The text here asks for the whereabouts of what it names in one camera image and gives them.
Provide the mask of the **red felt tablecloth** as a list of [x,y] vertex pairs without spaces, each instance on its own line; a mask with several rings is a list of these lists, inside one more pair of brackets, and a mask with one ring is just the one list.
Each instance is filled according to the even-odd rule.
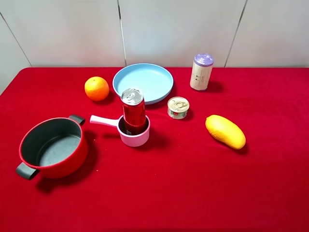
[[[215,68],[204,92],[190,68],[170,68],[171,96],[190,102],[186,118],[167,102],[147,107],[150,137],[132,148],[117,129],[88,122],[118,118],[111,91],[91,101],[85,81],[112,82],[117,68],[26,68],[0,96],[0,229],[3,232],[306,232],[309,229],[309,71]],[[76,114],[89,155],[63,179],[19,177],[18,149],[38,123]],[[206,118],[235,123],[246,144],[213,138]]]

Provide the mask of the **orange fruit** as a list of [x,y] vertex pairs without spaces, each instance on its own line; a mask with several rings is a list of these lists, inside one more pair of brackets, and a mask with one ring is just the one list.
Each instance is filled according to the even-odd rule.
[[89,78],[84,85],[84,90],[89,99],[102,101],[109,95],[109,85],[105,79],[99,76]]

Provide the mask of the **light blue plate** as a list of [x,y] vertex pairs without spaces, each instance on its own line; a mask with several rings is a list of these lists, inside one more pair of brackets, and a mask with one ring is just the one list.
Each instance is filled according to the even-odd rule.
[[140,89],[146,105],[163,100],[171,92],[173,84],[173,77],[168,70],[150,63],[126,66],[116,73],[112,81],[118,96],[128,88]]

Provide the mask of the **red soda can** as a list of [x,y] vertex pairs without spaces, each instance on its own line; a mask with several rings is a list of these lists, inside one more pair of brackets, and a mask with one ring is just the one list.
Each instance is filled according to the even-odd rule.
[[144,131],[146,125],[144,96],[140,89],[128,88],[121,96],[125,129],[129,135]]

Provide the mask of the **yellow mango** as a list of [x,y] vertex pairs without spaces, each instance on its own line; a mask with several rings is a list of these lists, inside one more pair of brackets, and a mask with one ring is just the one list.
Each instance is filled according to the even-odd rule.
[[242,149],[246,144],[243,131],[225,117],[211,115],[206,118],[205,126],[213,138],[233,149]]

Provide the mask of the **purple bag roll with label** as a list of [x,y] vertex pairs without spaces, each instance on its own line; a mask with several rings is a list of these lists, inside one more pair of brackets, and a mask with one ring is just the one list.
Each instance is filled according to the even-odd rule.
[[190,87],[203,91],[208,87],[214,59],[210,54],[197,54],[194,57]]

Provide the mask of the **small tin can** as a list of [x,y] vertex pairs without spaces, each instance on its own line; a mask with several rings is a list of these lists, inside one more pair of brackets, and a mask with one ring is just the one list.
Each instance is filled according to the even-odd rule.
[[173,97],[168,101],[168,115],[173,119],[184,119],[187,116],[190,104],[186,98]]

